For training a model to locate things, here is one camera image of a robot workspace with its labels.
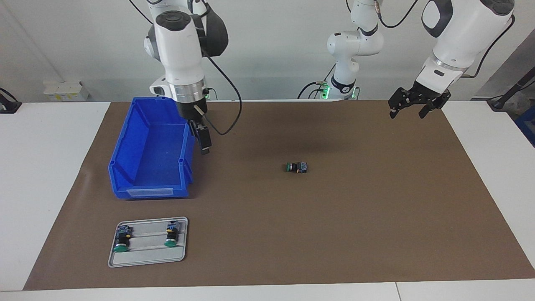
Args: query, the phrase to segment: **brown table mat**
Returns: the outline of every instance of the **brown table mat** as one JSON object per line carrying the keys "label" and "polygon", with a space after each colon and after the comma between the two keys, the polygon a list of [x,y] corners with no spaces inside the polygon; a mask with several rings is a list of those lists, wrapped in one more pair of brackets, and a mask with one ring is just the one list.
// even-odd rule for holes
{"label": "brown table mat", "polygon": [[[237,103],[212,103],[223,128]],[[534,278],[442,112],[385,102],[245,103],[195,150],[182,200],[125,201],[108,163],[128,103],[112,103],[25,290]],[[283,172],[307,161],[310,171]],[[120,221],[186,216],[182,262],[107,266]]]}

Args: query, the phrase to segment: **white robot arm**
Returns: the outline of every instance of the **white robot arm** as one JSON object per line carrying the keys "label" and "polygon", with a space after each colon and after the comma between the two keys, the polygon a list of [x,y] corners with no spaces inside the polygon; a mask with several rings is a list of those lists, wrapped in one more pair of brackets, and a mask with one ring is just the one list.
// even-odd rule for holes
{"label": "white robot arm", "polygon": [[201,153],[207,154],[212,143],[199,112],[199,109],[208,111],[201,59],[225,51],[228,45],[225,24],[204,0],[147,2],[154,24],[144,47],[165,69],[165,75],[150,86],[150,91],[177,102],[178,112],[189,121]]}
{"label": "white robot arm", "polygon": [[514,0],[430,0],[422,23],[437,45],[425,61],[410,90],[399,88],[388,101],[390,116],[413,104],[424,104],[420,118],[441,109],[451,97],[448,88],[457,82],[487,49],[514,22]]}
{"label": "white robot arm", "polygon": [[379,18],[374,0],[356,0],[351,10],[351,20],[356,31],[334,33],[327,41],[327,48],[336,60],[334,75],[328,84],[328,98],[349,98],[355,88],[358,62],[356,56],[378,54],[384,45],[379,31]]}

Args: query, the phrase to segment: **blue plastic container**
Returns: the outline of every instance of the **blue plastic container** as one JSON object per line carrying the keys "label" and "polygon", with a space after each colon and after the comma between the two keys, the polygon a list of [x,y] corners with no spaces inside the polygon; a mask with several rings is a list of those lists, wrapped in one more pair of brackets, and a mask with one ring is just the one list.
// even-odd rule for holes
{"label": "blue plastic container", "polygon": [[109,165],[120,199],[188,196],[195,137],[177,106],[166,97],[136,97]]}
{"label": "blue plastic container", "polygon": [[535,107],[520,116],[515,120],[515,123],[531,144],[535,146]]}

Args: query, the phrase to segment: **silver metallic band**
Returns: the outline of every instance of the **silver metallic band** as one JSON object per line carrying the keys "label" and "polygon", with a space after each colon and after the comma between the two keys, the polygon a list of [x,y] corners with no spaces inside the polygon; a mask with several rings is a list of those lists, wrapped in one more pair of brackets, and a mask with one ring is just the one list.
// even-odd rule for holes
{"label": "silver metallic band", "polygon": [[443,61],[439,60],[436,56],[433,55],[433,61],[435,62],[435,64],[439,65],[440,67],[444,68],[444,69],[448,69],[448,70],[452,70],[452,71],[462,71],[463,73],[468,70],[468,68],[459,68],[459,67],[453,67],[453,66],[450,66],[446,63],[444,63]]}
{"label": "silver metallic band", "polygon": [[177,102],[192,103],[199,101],[204,98],[204,79],[201,79],[200,81],[191,85],[175,85],[174,90],[177,93]]}

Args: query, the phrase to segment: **gray tray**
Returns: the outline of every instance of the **gray tray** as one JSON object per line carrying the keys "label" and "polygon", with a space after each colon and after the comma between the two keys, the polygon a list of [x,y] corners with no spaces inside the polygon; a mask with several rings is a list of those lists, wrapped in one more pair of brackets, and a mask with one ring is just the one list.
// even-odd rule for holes
{"label": "gray tray", "polygon": [[[170,221],[177,221],[177,228],[178,224],[180,225],[176,247],[164,246],[167,238],[167,224]],[[110,258],[108,259],[108,266],[111,268],[176,262],[181,261],[186,256],[188,219],[185,217],[126,221],[120,222],[116,228],[119,228],[122,225],[132,227],[130,246],[128,247],[127,252],[114,252],[115,232],[113,232]]]}

